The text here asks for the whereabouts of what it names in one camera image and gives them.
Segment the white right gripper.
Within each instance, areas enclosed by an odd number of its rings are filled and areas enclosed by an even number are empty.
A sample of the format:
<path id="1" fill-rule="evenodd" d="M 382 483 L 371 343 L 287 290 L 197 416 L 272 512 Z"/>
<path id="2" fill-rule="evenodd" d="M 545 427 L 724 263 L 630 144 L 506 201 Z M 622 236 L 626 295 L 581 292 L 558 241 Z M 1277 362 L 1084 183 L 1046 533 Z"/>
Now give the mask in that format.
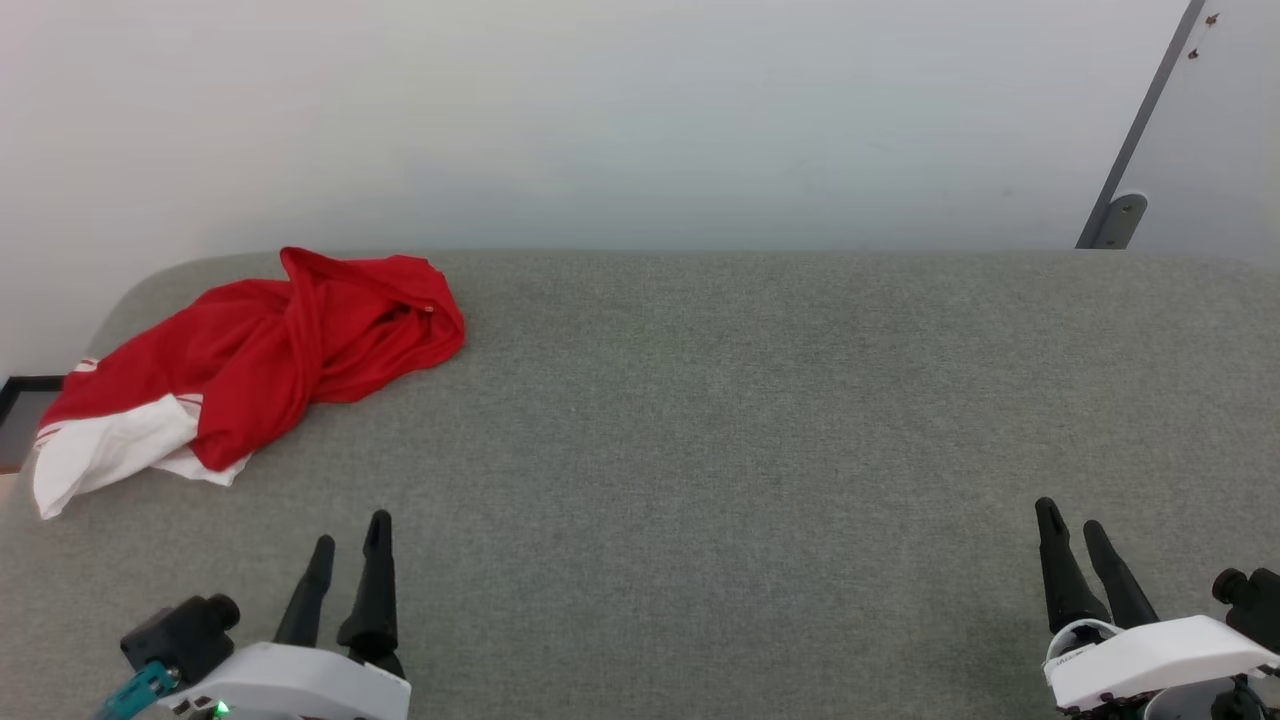
<path id="1" fill-rule="evenodd" d="M 1116 626 L 1108 624 L 1056 502 L 1038 498 L 1036 520 L 1046 614 L 1057 633 L 1043 674 L 1061 714 L 1073 720 L 1265 720 L 1267 708 L 1251 679 L 1280 670 L 1280 653 L 1213 618 L 1160 621 L 1102 524 L 1091 519 L 1083 527 L 1085 547 Z"/>

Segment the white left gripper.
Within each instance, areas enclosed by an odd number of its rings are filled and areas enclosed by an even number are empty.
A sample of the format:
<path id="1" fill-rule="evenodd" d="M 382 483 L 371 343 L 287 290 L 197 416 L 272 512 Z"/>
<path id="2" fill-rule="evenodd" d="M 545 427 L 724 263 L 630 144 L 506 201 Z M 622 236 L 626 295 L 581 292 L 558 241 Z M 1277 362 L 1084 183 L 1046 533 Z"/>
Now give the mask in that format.
<path id="1" fill-rule="evenodd" d="M 337 544 L 320 536 L 276 628 L 274 642 L 233 655 L 201 683 L 157 703 L 197 712 L 225 705 L 219 720 L 407 720 L 411 684 L 398 650 L 392 518 L 376 510 L 364 541 L 364 569 L 337 642 L 348 657 L 315 647 Z"/>

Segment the red and white t-shirt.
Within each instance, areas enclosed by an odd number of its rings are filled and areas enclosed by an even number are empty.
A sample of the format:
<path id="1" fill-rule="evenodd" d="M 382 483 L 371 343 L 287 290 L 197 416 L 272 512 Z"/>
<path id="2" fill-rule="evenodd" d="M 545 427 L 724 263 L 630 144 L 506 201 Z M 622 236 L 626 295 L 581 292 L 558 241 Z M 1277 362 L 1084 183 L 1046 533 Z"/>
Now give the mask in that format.
<path id="1" fill-rule="evenodd" d="M 228 487 L 315 404 L 439 366 L 465 315 L 422 258 L 280 254 L 285 278 L 218 286 L 67 375 L 33 443 L 38 515 L 147 469 Z"/>

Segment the black skirting strip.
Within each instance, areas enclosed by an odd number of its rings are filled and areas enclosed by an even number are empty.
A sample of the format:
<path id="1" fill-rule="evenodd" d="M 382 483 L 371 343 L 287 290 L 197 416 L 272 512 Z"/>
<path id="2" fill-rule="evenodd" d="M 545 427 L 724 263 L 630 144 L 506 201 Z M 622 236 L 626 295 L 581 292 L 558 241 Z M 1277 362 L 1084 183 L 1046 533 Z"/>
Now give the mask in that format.
<path id="1" fill-rule="evenodd" d="M 64 380 L 64 375 L 15 375 L 0 386 L 0 475 L 24 465 Z"/>

